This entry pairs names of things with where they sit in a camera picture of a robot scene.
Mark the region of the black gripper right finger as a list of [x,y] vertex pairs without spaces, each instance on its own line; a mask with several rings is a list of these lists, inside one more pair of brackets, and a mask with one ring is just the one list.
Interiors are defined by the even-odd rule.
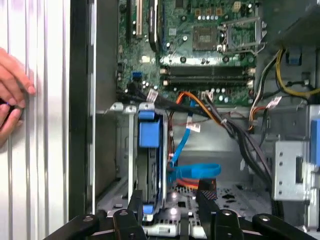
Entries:
[[208,240],[314,240],[308,233],[282,219],[266,213],[256,214],[252,221],[239,217],[230,209],[220,209],[213,193],[198,190],[196,194],[200,224]]

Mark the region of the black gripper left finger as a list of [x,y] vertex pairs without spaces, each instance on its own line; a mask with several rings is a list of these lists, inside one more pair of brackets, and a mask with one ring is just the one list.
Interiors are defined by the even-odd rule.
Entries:
[[46,240],[143,240],[142,190],[132,192],[127,208],[79,215],[45,237]]

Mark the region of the person's bare hand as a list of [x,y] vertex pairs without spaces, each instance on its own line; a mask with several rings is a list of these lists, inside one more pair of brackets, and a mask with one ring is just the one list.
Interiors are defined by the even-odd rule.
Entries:
[[24,89],[34,95],[36,88],[19,61],[0,49],[0,145],[3,146],[13,131],[22,124],[21,115],[26,107]]

